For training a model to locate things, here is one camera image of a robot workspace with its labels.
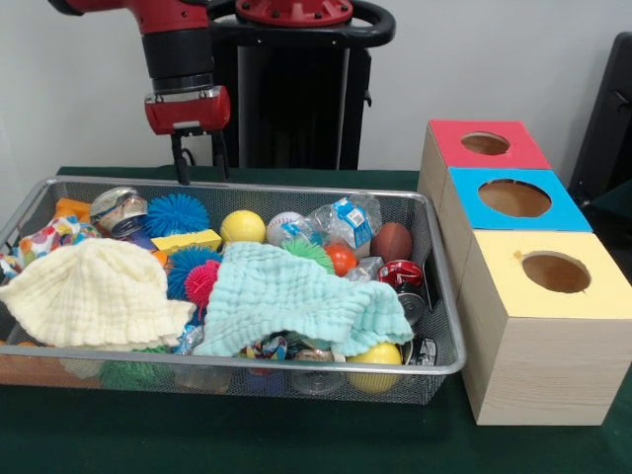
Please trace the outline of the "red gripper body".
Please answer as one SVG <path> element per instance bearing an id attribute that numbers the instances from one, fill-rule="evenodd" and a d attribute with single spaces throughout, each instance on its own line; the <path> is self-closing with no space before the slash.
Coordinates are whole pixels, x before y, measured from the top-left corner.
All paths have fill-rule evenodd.
<path id="1" fill-rule="evenodd" d="M 177 94 L 148 95 L 144 110 L 157 135 L 204 134 L 221 131 L 229 123 L 231 104 L 228 89 L 214 86 L 189 92 L 188 97 L 180 99 Z"/>

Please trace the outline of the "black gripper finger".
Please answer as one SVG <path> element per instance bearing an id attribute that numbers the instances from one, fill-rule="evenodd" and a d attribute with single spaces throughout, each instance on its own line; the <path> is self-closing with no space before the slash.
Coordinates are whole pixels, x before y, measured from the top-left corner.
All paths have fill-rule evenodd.
<path id="1" fill-rule="evenodd" d="M 212 157 L 214 166 L 221 172 L 221 179 L 226 182 L 229 178 L 229 159 L 222 130 L 212 133 Z"/>
<path id="2" fill-rule="evenodd" d="M 172 154 L 177 172 L 178 182 L 183 186 L 188 186 L 191 182 L 189 165 L 183 154 L 182 135 L 178 132 L 172 135 Z"/>

